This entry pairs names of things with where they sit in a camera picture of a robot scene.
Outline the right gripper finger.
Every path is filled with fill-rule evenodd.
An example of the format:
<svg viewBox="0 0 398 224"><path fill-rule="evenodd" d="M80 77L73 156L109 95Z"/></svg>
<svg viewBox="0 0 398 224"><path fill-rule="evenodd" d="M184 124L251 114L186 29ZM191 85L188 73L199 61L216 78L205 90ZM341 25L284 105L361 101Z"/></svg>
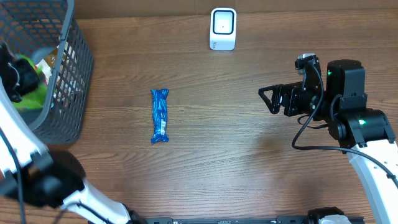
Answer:
<svg viewBox="0 0 398 224"><path fill-rule="evenodd" d="M264 88L260 88L258 90L259 95L265 95L265 92L271 91L273 95L284 95L290 91L292 91L291 84L278 84L278 85L271 85Z"/></svg>
<svg viewBox="0 0 398 224"><path fill-rule="evenodd" d="M272 96L268 98L264 92L261 93L261 98L265 102L269 111L272 114L277 114L280 111L282 105L283 96L280 93L273 92Z"/></svg>

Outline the beige snack pouch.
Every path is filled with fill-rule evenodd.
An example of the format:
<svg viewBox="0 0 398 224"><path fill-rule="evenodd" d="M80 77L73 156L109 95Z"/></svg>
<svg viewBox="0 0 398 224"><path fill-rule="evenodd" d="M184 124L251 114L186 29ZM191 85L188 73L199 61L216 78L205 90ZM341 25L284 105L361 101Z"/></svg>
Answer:
<svg viewBox="0 0 398 224"><path fill-rule="evenodd" d="M40 60L34 60L34 64L37 65L41 60L47 63L50 67L50 77L48 86L50 83L50 78L52 77L52 69L55 68L56 57L58 53L59 46L50 49L47 55L43 56ZM53 97L60 97L60 92L63 92L68 97L76 96L83 91L83 85L85 81L77 70L78 57L74 50L70 48L67 44L62 55L62 60L59 68L59 74L55 79L55 90Z"/></svg>

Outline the green snack bag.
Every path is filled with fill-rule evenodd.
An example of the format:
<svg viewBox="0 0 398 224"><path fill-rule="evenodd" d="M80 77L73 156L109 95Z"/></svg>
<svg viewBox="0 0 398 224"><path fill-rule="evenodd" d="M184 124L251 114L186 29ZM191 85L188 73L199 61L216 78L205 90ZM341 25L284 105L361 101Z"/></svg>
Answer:
<svg viewBox="0 0 398 224"><path fill-rule="evenodd" d="M29 57L22 54L18 55L18 59L28 61L30 67L35 70L39 82L36 86L34 86L33 90L29 91L24 96L21 96L20 102L13 102L13 105L18 110L41 109L43 108L45 96L47 94L48 82L50 77L50 67L43 60L41 60L39 64L35 65Z"/></svg>

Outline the blue snack bar wrapper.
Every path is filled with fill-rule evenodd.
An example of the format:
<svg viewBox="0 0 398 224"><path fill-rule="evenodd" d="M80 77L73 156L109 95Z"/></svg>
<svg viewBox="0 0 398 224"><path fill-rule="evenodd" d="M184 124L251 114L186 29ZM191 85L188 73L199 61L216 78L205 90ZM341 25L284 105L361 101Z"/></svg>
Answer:
<svg viewBox="0 0 398 224"><path fill-rule="evenodd" d="M151 90L152 93L152 118L154 122L154 135L151 138L151 143L154 144L159 141L168 142L166 127L167 127L167 96L168 89Z"/></svg>

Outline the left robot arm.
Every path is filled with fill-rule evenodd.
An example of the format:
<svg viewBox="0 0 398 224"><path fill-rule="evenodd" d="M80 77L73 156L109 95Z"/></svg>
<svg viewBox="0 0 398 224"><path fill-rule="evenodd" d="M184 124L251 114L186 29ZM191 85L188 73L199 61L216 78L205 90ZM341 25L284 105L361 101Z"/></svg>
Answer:
<svg viewBox="0 0 398 224"><path fill-rule="evenodd" d="M25 204L68 210L88 223L144 223L134 210L96 189L68 151L49 151L14 107L38 88L37 69L1 42L1 195Z"/></svg>

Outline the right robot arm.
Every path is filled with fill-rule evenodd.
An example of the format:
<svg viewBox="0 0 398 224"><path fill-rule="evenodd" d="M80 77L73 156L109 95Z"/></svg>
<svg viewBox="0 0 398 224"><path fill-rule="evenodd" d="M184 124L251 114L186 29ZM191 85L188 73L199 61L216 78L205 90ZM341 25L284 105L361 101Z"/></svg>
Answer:
<svg viewBox="0 0 398 224"><path fill-rule="evenodd" d="M365 69L357 60L334 60L322 79L319 59L304 54L295 61L302 81L259 89L258 94L272 114L284 108L286 116L324 121L335 146L298 146L302 151L340 151L356 171L377 223L397 223L397 141L381 110L367 107Z"/></svg>

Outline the white barcode scanner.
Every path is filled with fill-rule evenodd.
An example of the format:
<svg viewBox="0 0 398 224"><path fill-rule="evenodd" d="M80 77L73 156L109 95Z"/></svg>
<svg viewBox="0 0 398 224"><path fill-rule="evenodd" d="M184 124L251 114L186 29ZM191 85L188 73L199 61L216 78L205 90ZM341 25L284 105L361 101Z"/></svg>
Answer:
<svg viewBox="0 0 398 224"><path fill-rule="evenodd" d="M232 51L236 45L237 15L233 8L217 7L210 18L210 49Z"/></svg>

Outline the grey plastic mesh basket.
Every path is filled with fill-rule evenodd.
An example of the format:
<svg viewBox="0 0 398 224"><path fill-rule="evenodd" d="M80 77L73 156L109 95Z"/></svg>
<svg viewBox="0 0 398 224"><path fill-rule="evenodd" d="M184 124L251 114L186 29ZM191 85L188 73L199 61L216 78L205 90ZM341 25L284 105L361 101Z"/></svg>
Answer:
<svg viewBox="0 0 398 224"><path fill-rule="evenodd" d="M1 1L1 40L9 50L35 64L55 55L44 103L39 109L19 110L46 144L74 143L84 118L94 58L74 9L74 0Z"/></svg>

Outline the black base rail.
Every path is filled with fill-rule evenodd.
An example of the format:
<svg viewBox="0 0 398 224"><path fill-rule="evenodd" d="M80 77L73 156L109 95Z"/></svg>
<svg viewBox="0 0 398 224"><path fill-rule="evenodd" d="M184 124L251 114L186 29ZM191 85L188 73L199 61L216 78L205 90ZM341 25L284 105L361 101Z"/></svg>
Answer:
<svg viewBox="0 0 398 224"><path fill-rule="evenodd" d="M146 218L146 224L316 224L321 221L310 220L308 217L299 216L278 216L276 218L264 219L233 219L233 218L219 218L219 219L173 219L173 218Z"/></svg>

